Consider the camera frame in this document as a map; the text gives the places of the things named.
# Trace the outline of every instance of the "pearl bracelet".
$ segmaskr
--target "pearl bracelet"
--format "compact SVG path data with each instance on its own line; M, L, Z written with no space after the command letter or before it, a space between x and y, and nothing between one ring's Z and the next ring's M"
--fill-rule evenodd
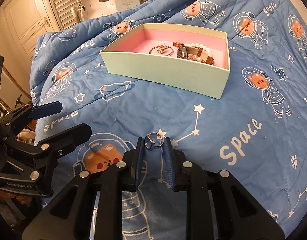
M202 50L205 50L205 51L208 53L208 55L209 55L210 57L212 57L211 49L210 49L209 47L203 45L203 44L199 44L199 43L189 43L189 44L185 44L185 46L188 46L188 47L193 47L193 46L199 47L199 48L201 48Z

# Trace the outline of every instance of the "white door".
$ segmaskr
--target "white door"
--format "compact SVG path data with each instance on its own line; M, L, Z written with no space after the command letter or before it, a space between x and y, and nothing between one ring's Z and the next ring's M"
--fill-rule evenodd
M0 7L0 55L6 69L28 93L38 37L60 30L51 12L46 0L5 0Z

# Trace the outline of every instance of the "paw print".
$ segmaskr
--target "paw print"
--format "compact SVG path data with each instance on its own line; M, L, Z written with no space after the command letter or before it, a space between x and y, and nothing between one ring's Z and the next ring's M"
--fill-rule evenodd
M231 50L233 50L233 51L237 51L235 47L229 46L229 49L231 49Z
M297 161L297 155L295 155L295 156L291 156L291 163L292 163L292 167L293 168L297 168L297 164L298 164L298 161Z

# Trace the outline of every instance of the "space-themed bedding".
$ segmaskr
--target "space-themed bedding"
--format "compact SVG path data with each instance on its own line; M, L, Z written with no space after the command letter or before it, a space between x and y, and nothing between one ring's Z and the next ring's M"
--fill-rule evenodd
M227 32L231 73L222 98L109 74L101 49L141 23ZM148 0L47 33L37 42L30 88L34 104L63 104L38 121L37 142L83 122L92 128L88 142L59 159L55 193L158 132L203 169L229 170L286 236L307 211L307 26L289 0ZM145 152L139 190L123 194L124 239L184 239L185 202L168 183L162 148Z

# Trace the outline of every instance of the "blanket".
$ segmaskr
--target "blanket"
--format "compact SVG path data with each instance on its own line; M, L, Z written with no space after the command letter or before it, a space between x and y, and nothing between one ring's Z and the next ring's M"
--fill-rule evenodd
M109 74L100 51L142 23L227 32L222 98ZM307 211L307 25L289 0L148 0L46 33L30 89L36 105L63 104L38 121L37 142L83 122L92 128L88 142L59 159L55 194L77 172L103 171L138 137L158 132L203 169L231 172L286 236ZM146 152L139 190L123 194L124 239L184 239L185 203L171 190L162 149Z

